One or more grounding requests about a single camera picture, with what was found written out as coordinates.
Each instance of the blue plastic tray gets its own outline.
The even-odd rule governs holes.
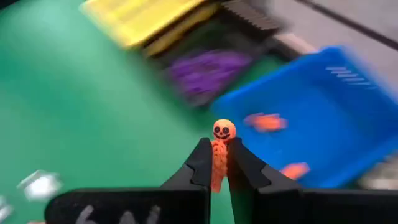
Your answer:
[[[398,149],[398,107],[342,48],[304,56],[217,99],[244,145],[276,169],[307,162],[306,187],[339,187]],[[278,113],[287,128],[259,133],[247,115]]]

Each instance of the black mouth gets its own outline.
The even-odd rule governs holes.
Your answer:
[[[213,132],[213,134],[214,134],[217,138],[220,138],[220,139],[227,139],[227,138],[230,136],[230,134],[227,134],[227,135],[225,135],[225,136],[223,136],[223,137],[219,137],[217,133],[214,133],[214,132]]]

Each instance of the green table surface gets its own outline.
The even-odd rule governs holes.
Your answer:
[[[5,223],[43,220],[45,202],[16,187],[35,170],[58,173],[62,191],[155,187],[211,137],[213,115],[185,106],[80,4],[26,0],[0,11],[0,195],[15,208]],[[269,55],[231,88],[283,63]],[[227,180],[211,204],[212,223],[233,223]]]

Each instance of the small orange toy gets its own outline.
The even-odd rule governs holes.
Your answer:
[[[263,113],[253,114],[246,117],[244,122],[253,125],[257,131],[277,131],[286,127],[286,120],[279,117],[279,114],[264,115]]]
[[[211,142],[213,148],[213,166],[211,174],[211,190],[220,192],[221,183],[227,175],[227,143],[236,137],[235,125],[226,120],[221,119],[214,123],[213,135],[215,140]]]
[[[235,125],[227,119],[220,119],[213,125],[213,135],[216,139],[228,142],[236,137]]]
[[[286,177],[297,180],[309,172],[310,168],[306,162],[289,164],[285,166],[280,172]]]

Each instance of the blue bin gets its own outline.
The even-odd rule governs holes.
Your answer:
[[[339,187],[398,149],[398,107],[354,63],[331,47],[306,55],[217,99],[213,112],[231,120],[244,145],[275,169],[306,162],[306,187]],[[281,131],[259,133],[243,120],[280,114]]]

